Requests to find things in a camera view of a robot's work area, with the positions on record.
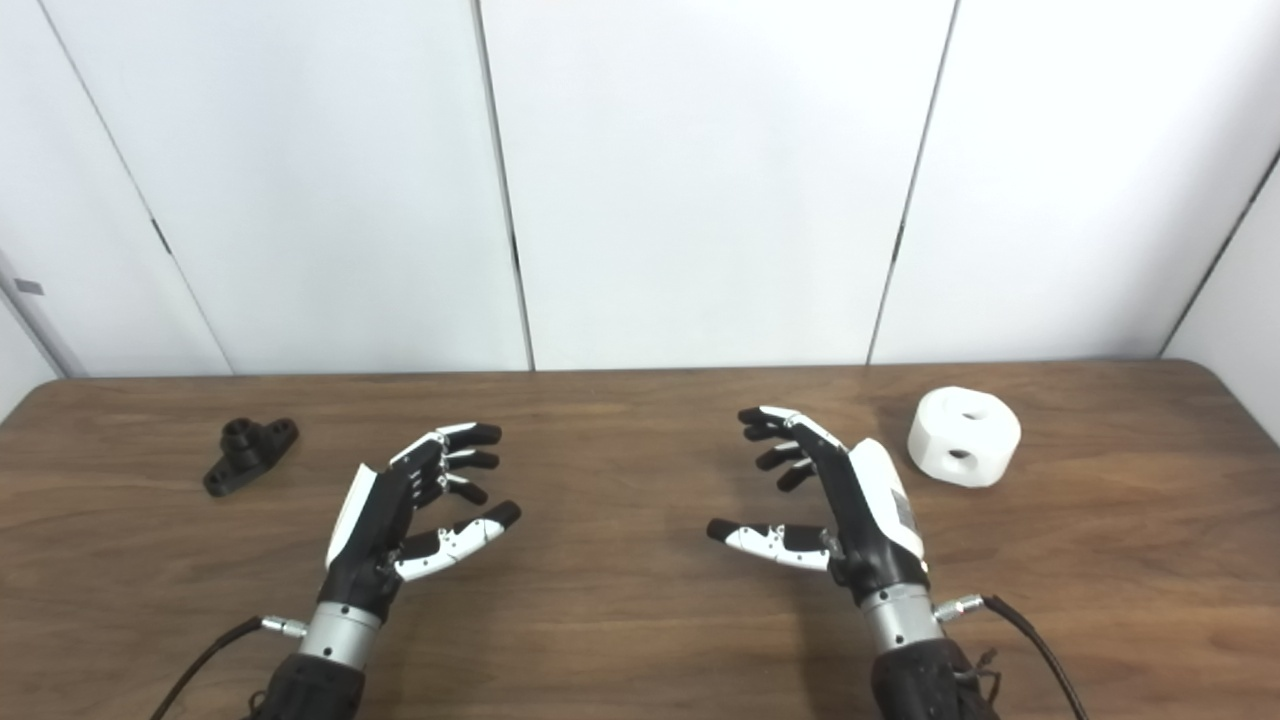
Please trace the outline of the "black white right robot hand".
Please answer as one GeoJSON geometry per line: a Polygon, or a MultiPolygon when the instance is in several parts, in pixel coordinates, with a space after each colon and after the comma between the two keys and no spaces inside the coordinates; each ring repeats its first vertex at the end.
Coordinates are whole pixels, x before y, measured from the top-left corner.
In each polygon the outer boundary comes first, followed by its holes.
{"type": "Polygon", "coordinates": [[[746,439],[780,441],[756,459],[756,466],[785,466],[777,480],[781,491],[818,479],[835,524],[746,524],[716,518],[707,527],[712,539],[780,565],[827,571],[859,603],[896,585],[931,585],[911,506],[878,441],[865,438],[847,447],[808,415],[786,407],[746,407],[739,421],[746,439]]]}

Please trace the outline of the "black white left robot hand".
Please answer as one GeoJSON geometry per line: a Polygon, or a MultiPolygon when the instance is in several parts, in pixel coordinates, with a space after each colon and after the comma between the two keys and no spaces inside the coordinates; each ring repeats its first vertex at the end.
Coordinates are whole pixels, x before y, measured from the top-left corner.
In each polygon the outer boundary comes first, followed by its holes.
{"type": "Polygon", "coordinates": [[[467,421],[429,430],[376,470],[358,466],[325,556],[321,603],[369,612],[385,623],[403,584],[430,577],[502,537],[522,515],[504,501],[451,527],[413,534],[415,514],[448,495],[475,506],[486,492],[458,475],[460,469],[493,469],[489,447],[500,442],[498,425],[467,421]]]}

